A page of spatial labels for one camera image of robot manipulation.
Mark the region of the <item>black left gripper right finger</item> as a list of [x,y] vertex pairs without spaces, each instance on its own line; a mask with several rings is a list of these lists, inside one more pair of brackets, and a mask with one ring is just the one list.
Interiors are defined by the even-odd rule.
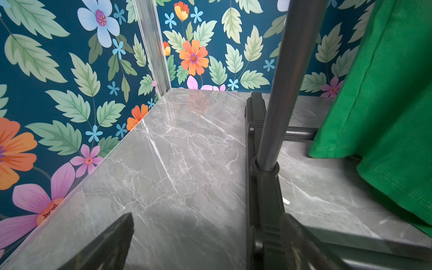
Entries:
[[351,267],[330,251],[292,215],[280,220],[281,241],[290,270],[349,270]]

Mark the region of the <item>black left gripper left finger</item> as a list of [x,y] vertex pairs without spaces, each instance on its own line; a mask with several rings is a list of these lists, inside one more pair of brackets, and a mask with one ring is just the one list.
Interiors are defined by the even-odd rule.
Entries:
[[133,216],[131,213],[124,214],[60,269],[122,270],[126,264],[133,233]]

